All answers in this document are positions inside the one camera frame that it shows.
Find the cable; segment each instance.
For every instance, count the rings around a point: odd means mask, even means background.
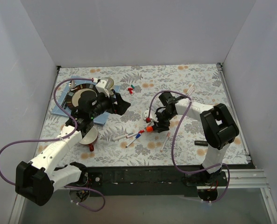
[[[92,208],[86,206],[85,204],[78,203],[78,202],[75,202],[74,200],[72,200],[75,204],[80,205],[80,206],[86,208],[86,209],[89,210],[89,211],[97,212],[97,211],[100,211],[100,210],[101,210],[102,208],[104,208],[104,206],[105,206],[105,203],[106,203],[105,196],[104,196],[101,192],[99,192],[99,191],[97,191],[97,190],[90,189],[90,188],[74,187],[74,186],[69,186],[69,185],[66,185],[65,188],[78,189],[78,190],[89,190],[89,191],[92,191],[92,192],[95,192],[95,193],[99,194],[99,195],[103,198],[103,204],[102,204],[102,206],[101,206],[100,208],[98,208],[98,209],[92,209]]]
[[[151,114],[151,108],[152,108],[152,104],[153,104],[153,101],[154,101],[155,97],[156,97],[158,94],[162,93],[162,92],[172,92],[172,93],[181,95],[181,96],[183,96],[183,97],[185,97],[185,98],[188,98],[188,99],[190,100],[189,105],[188,105],[186,111],[183,113],[183,115],[182,115],[182,117],[181,117],[181,119],[180,119],[180,121],[179,121],[179,123],[178,123],[178,126],[177,126],[177,128],[176,128],[176,130],[175,130],[175,133],[174,133],[174,137],[172,138],[172,143],[171,143],[171,160],[172,160],[172,163],[173,163],[174,167],[176,168],[177,171],[179,171],[179,172],[181,172],[181,173],[183,173],[183,174],[197,174],[197,173],[206,171],[206,170],[208,170],[208,169],[212,169],[212,168],[214,168],[214,167],[217,167],[217,166],[220,166],[220,165],[224,165],[224,166],[227,168],[227,173],[228,173],[228,181],[227,181],[226,188],[225,188],[225,190],[223,191],[223,193],[221,194],[221,196],[220,196],[219,198],[217,198],[217,199],[214,200],[214,201],[211,201],[210,203],[219,201],[219,200],[225,195],[225,193],[227,192],[227,189],[228,189],[228,186],[229,186],[229,182],[230,182],[230,170],[229,170],[227,164],[225,164],[225,163],[218,163],[218,164],[209,166],[209,167],[204,168],[204,169],[196,170],[196,171],[184,171],[184,170],[181,170],[181,169],[176,165],[175,158],[174,158],[174,147],[175,147],[176,136],[177,136],[177,133],[178,133],[179,128],[180,128],[180,126],[181,126],[181,123],[182,123],[182,121],[184,120],[184,117],[186,116],[186,114],[188,113],[188,111],[189,111],[189,109],[190,109],[190,107],[191,107],[192,100],[191,100],[191,98],[190,98],[189,96],[187,96],[187,95],[185,95],[185,94],[182,94],[182,93],[180,93],[180,92],[170,91],[170,90],[163,90],[163,91],[160,91],[160,92],[156,93],[155,96],[153,97],[153,99],[151,100],[150,107],[149,107],[149,116],[150,116],[150,114]]]
[[[62,81],[62,82],[60,82],[60,83],[55,87],[54,92],[53,92],[53,98],[54,98],[55,104],[58,106],[58,108],[59,108],[61,111],[63,111],[66,115],[68,115],[68,117],[71,118],[71,119],[74,121],[74,124],[75,124],[74,130],[73,130],[71,133],[69,133],[68,135],[62,137],[62,139],[66,139],[66,138],[70,137],[70,136],[73,135],[73,134],[75,133],[75,131],[77,130],[77,122],[76,122],[76,120],[75,120],[67,111],[65,111],[65,110],[61,107],[61,105],[59,105],[59,103],[58,103],[57,100],[56,100],[56,91],[58,90],[58,88],[59,88],[63,83],[68,82],[68,81],[71,81],[71,80],[93,81],[92,78],[68,78],[68,79],[66,79],[66,80],[64,80],[64,81]],[[15,144],[26,143],[26,142],[51,142],[51,141],[59,141],[59,140],[60,140],[60,139],[57,138],[57,139],[33,139],[33,140],[20,140],[20,141],[14,141],[14,142],[11,142],[11,143],[7,144],[6,146],[4,146],[4,147],[0,150],[0,155],[1,155],[1,153],[2,153],[7,147],[12,146],[12,145],[15,145]],[[7,183],[12,184],[12,185],[15,185],[14,182],[10,181],[9,179],[7,179],[7,178],[2,174],[1,170],[0,170],[0,177],[1,177],[4,181],[6,181]]]

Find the floral tablecloth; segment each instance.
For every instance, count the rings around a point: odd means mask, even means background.
[[[162,143],[166,132],[144,133],[130,147],[126,148],[129,139],[113,142],[113,138],[126,132],[137,132],[146,124],[142,113],[149,108],[154,94],[161,90],[173,90],[186,93],[194,83],[195,92],[192,100],[203,104],[214,105],[224,103],[229,106],[225,90],[215,64],[188,64],[170,66],[128,66],[128,67],[97,67],[97,68],[61,68],[56,83],[70,78],[80,77],[111,77],[115,85],[120,85],[120,93],[131,106],[123,116],[110,115],[104,126],[95,125],[99,132],[94,152],[87,146],[77,144],[63,158],[59,166],[78,161],[86,166],[161,166],[172,165],[170,156],[171,139],[180,120],[180,115],[170,121],[170,140],[163,150]],[[127,88],[135,86],[134,95]],[[41,138],[56,137],[67,118],[52,115],[55,103],[52,99],[43,126]],[[153,108],[162,106],[156,99]],[[175,144],[175,159],[178,165],[199,165],[205,158],[206,147],[195,146],[194,140],[205,140],[201,124],[185,118],[177,135]],[[40,143],[36,153],[46,148],[48,143]],[[226,152],[224,162],[227,164],[246,164],[244,144],[241,137],[235,141]]]

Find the wall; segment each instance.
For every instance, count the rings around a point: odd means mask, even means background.
[[[21,0],[56,65],[223,62],[255,0]]]
[[[0,0],[0,149],[14,140],[38,138],[56,67],[19,0]],[[15,168],[34,155],[20,144],[1,155],[1,170],[14,181]],[[0,224],[7,223],[14,186],[0,178]]]
[[[277,0],[257,0],[225,62],[227,84],[254,160],[277,208]]]

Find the orange object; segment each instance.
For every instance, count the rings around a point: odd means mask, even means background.
[[[152,126],[146,127],[147,132],[152,132],[154,129]]]

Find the purple cable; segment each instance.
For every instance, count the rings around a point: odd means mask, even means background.
[[[55,87],[54,92],[53,92],[53,98],[54,98],[55,104],[56,104],[66,115],[68,115],[69,118],[71,118],[71,119],[74,121],[74,124],[75,124],[74,130],[73,130],[71,133],[69,133],[68,135],[62,137],[63,139],[68,138],[68,137],[70,137],[71,135],[73,135],[73,134],[75,133],[75,131],[77,130],[77,122],[76,122],[76,120],[75,120],[68,112],[66,112],[66,111],[61,107],[61,105],[59,105],[59,103],[58,103],[57,100],[56,100],[56,91],[58,90],[58,88],[59,88],[63,83],[68,82],[68,81],[71,81],[71,80],[93,81],[92,78],[68,78],[68,79],[66,79],[66,80],[64,80],[64,81],[62,81],[62,82],[60,82],[60,83]],[[20,140],[20,141],[14,141],[14,142],[11,142],[11,143],[7,144],[6,146],[4,146],[4,147],[0,150],[0,155],[1,155],[1,153],[3,152],[3,150],[5,150],[7,147],[12,146],[12,145],[15,145],[15,144],[26,143],[26,142],[50,142],[50,141],[59,141],[59,140],[60,140],[60,139],[57,138],[57,139],[33,139],[33,140]],[[9,179],[7,179],[7,178],[2,174],[1,170],[0,170],[0,177],[1,177],[4,181],[8,182],[9,184],[15,185],[14,182],[10,181]]]
[[[158,94],[162,93],[162,92],[172,92],[172,93],[175,93],[175,94],[184,96],[184,97],[186,97],[186,98],[188,98],[188,99],[190,100],[189,105],[188,105],[186,111],[184,112],[183,116],[181,117],[181,119],[180,119],[180,121],[179,121],[179,123],[178,123],[178,126],[177,126],[177,128],[176,128],[176,130],[175,130],[175,133],[174,133],[174,137],[172,138],[172,143],[171,143],[171,160],[172,160],[172,163],[173,163],[174,167],[176,168],[177,171],[179,171],[179,172],[181,172],[181,173],[183,173],[183,174],[197,174],[197,173],[206,171],[206,170],[208,170],[208,169],[211,169],[211,168],[214,168],[214,167],[217,167],[217,166],[220,166],[220,165],[225,165],[225,167],[227,168],[227,173],[228,173],[228,182],[227,182],[226,188],[225,188],[225,190],[223,191],[223,193],[221,194],[221,196],[220,196],[219,198],[217,198],[216,200],[212,201],[212,203],[213,203],[213,202],[219,201],[219,200],[225,195],[225,193],[226,193],[226,191],[227,191],[227,189],[228,189],[228,186],[229,186],[229,182],[230,182],[230,171],[229,171],[229,168],[228,168],[227,164],[225,164],[225,163],[218,163],[218,164],[209,166],[209,167],[204,168],[204,169],[200,169],[200,170],[196,170],[196,171],[190,171],[190,172],[189,172],[189,171],[181,170],[179,167],[177,167],[176,162],[175,162],[175,157],[174,157],[174,147],[175,147],[176,136],[177,136],[177,133],[178,133],[179,128],[180,128],[180,126],[181,126],[181,123],[182,123],[182,121],[184,120],[184,117],[186,116],[186,114],[188,113],[188,111],[189,111],[189,109],[190,109],[190,107],[191,107],[192,100],[191,100],[191,98],[190,98],[189,96],[187,96],[187,95],[185,95],[185,94],[182,94],[182,93],[180,93],[180,92],[170,91],[170,90],[163,90],[163,91],[160,91],[160,92],[156,93],[155,96],[153,97],[153,99],[151,100],[151,104],[150,104],[150,107],[149,107],[149,116],[150,116],[150,114],[151,114],[151,108],[152,108],[152,104],[153,104],[153,101],[154,101],[155,97],[156,97]]]
[[[97,190],[90,189],[90,188],[74,187],[74,186],[69,186],[69,185],[66,185],[65,188],[79,189],[79,190],[89,190],[89,191],[92,191],[92,192],[95,192],[95,193],[99,194],[99,195],[103,198],[103,204],[102,204],[102,206],[101,206],[100,208],[98,208],[98,209],[92,209],[92,208],[86,206],[85,204],[78,203],[78,205],[80,205],[80,206],[86,208],[86,209],[89,210],[89,211],[97,212],[97,211],[100,211],[100,210],[101,210],[102,208],[104,208],[104,206],[105,206],[105,202],[106,202],[106,201],[105,201],[105,196],[104,196],[101,192],[99,192],[99,191],[97,191]]]

